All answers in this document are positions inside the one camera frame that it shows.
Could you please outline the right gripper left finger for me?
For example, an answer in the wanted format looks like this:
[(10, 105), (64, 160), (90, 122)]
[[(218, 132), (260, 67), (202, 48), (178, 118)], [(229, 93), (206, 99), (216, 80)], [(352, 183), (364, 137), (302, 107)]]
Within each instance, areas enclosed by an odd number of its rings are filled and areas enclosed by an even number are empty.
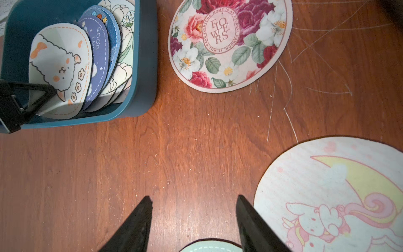
[(152, 201), (149, 196), (145, 196), (100, 251), (147, 251), (152, 222), (152, 210)]

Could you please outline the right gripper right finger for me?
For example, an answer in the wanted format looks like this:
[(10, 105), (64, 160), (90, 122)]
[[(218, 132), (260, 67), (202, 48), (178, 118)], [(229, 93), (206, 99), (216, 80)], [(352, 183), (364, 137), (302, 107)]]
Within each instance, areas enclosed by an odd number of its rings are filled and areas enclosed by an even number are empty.
[(290, 251), (243, 195), (237, 198), (236, 217), (244, 252)]

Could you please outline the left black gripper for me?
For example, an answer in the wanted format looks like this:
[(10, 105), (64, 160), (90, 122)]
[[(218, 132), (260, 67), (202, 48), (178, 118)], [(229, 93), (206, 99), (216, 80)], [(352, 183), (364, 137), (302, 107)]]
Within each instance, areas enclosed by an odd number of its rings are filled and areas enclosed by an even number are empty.
[[(22, 106), (15, 94), (16, 90), (40, 91), (42, 95), (31, 105)], [(50, 85), (16, 83), (1, 79), (1, 132), (11, 134), (21, 130), (21, 126), (38, 113), (57, 90)]]

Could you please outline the green bunny coaster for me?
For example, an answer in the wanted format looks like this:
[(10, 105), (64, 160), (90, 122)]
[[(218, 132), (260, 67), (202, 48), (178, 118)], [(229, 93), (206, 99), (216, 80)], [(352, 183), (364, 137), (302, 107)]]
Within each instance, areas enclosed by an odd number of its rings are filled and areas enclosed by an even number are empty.
[(185, 246), (181, 252), (243, 252), (237, 244), (219, 239), (202, 239)]

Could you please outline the white alpaca coaster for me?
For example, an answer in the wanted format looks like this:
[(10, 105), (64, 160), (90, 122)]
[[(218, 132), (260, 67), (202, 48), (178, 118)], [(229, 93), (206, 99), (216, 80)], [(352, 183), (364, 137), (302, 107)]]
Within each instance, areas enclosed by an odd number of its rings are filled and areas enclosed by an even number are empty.
[(31, 42), (29, 82), (53, 87), (56, 94), (37, 115), (66, 120), (82, 109), (90, 85), (92, 48), (88, 35), (74, 24), (43, 28)]

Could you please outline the green tulip coaster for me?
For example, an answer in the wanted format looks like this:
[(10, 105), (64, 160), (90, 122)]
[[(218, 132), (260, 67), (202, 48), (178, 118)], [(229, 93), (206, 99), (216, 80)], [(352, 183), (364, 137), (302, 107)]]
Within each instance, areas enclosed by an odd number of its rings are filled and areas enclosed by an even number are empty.
[(133, 72), (135, 2), (100, 1), (98, 5), (107, 8), (115, 16), (120, 28), (121, 48), (110, 81), (85, 112), (95, 112), (110, 104), (122, 103), (130, 90)]

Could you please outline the purple bunny coaster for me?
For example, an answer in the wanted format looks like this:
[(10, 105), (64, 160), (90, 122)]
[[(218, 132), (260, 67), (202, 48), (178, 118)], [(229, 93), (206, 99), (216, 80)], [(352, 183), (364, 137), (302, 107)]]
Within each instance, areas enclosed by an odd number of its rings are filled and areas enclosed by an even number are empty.
[(96, 16), (83, 15), (79, 26), (86, 32), (92, 49), (90, 86), (82, 110), (86, 110), (98, 97), (109, 71), (109, 39), (103, 22)]

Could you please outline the blue denim bears coaster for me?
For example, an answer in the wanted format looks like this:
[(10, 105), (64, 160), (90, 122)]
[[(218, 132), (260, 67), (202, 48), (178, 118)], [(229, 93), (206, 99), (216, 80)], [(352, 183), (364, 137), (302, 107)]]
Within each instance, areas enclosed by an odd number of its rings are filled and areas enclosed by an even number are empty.
[(93, 5), (89, 7), (86, 11), (84, 11), (83, 15), (93, 15), (98, 17), (103, 24), (105, 25), (108, 32), (109, 39), (109, 71), (106, 77), (106, 81), (101, 88), (101, 92), (106, 88), (106, 85), (110, 81), (113, 72), (115, 71), (118, 56), (121, 48), (121, 34), (120, 28), (116, 21), (115, 16), (112, 14), (110, 10), (101, 6), (101, 5)]

